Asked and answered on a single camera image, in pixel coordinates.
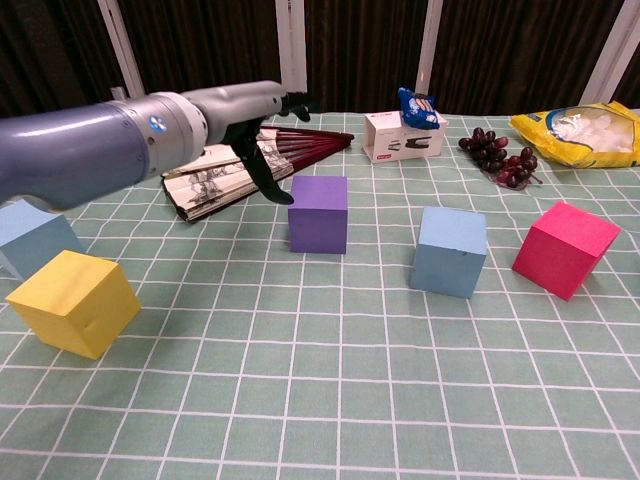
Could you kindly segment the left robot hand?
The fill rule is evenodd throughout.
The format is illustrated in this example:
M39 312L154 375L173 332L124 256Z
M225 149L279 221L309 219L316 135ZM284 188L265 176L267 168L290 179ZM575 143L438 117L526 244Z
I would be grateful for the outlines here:
M182 96L203 114L208 126L208 145L230 146L268 200L282 205L294 202L274 180L256 137L262 122L274 115L294 114L299 120L308 122L307 93L288 92L275 81L257 81L192 90Z

